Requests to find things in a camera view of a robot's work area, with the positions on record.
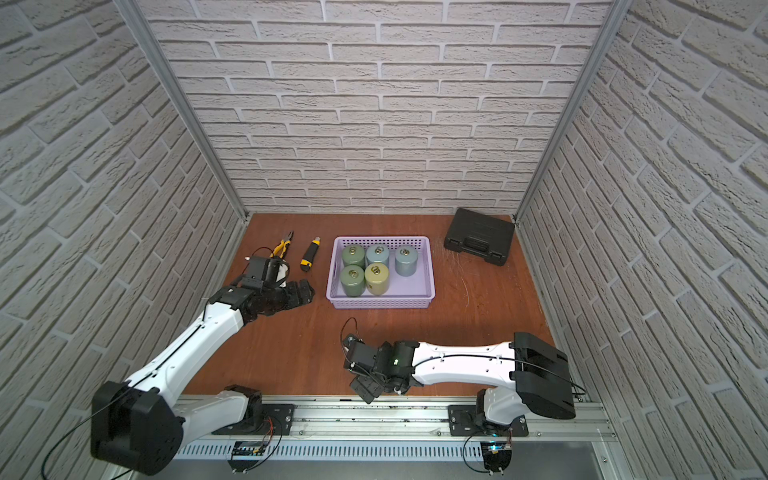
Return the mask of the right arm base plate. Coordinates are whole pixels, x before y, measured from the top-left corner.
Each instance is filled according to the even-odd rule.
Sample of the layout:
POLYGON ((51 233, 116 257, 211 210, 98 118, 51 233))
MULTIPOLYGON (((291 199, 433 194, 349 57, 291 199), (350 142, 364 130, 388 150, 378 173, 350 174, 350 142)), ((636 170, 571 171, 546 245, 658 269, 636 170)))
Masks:
POLYGON ((477 406, 449 405, 448 425, 453 437, 484 435, 493 437, 527 437, 529 430, 525 417, 520 416, 509 425, 492 423, 478 412, 477 406))

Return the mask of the lavender plastic basket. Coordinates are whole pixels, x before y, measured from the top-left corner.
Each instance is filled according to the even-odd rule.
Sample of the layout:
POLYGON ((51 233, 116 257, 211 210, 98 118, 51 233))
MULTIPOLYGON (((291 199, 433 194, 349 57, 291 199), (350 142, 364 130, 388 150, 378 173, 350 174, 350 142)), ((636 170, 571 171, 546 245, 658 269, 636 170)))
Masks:
POLYGON ((425 236, 340 236, 326 298, 337 309, 421 309, 436 296, 425 236))

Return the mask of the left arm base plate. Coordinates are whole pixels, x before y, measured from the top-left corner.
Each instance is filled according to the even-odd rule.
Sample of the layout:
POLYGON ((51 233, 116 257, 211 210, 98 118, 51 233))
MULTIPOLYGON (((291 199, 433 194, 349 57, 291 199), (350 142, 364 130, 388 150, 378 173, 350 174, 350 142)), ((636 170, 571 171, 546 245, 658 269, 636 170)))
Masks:
POLYGON ((268 403, 249 407, 245 418, 237 423, 214 430, 213 435, 269 435, 270 427, 275 435, 289 435, 295 404, 268 403))

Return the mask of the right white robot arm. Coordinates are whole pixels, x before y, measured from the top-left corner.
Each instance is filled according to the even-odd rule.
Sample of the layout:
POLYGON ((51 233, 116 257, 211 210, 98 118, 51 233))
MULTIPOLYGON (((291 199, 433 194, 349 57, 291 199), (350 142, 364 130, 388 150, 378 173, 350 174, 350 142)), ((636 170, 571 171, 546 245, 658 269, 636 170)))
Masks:
POLYGON ((569 361, 540 338, 517 332, 486 346, 441 346, 397 341, 374 348, 355 335, 341 341, 350 387, 370 404, 382 394, 443 383, 484 385, 478 393, 479 424, 507 426, 533 413, 556 420, 576 417, 569 361))

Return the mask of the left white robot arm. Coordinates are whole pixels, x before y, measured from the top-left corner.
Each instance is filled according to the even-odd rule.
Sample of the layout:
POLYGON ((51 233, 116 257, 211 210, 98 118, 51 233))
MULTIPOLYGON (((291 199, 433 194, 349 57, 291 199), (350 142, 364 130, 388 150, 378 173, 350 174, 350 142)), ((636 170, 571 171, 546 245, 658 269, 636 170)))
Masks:
POLYGON ((187 444, 217 430, 240 427, 254 433, 285 436, 288 413, 262 410, 259 392, 231 386, 186 407, 177 402, 213 354, 260 316, 312 302, 306 280, 283 288, 260 289, 230 284, 205 303, 202 313, 168 347, 122 382, 105 382, 92 399, 91 455, 145 475, 162 471, 187 444))

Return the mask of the yellow-green canister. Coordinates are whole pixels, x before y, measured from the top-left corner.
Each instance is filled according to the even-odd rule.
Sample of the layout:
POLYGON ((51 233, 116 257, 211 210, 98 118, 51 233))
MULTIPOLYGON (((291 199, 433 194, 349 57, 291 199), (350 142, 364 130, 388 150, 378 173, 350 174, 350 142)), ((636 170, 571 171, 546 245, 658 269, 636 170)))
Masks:
POLYGON ((380 263, 367 266, 365 269, 365 282, 367 290, 372 295, 384 295, 390 285, 389 268, 380 263))

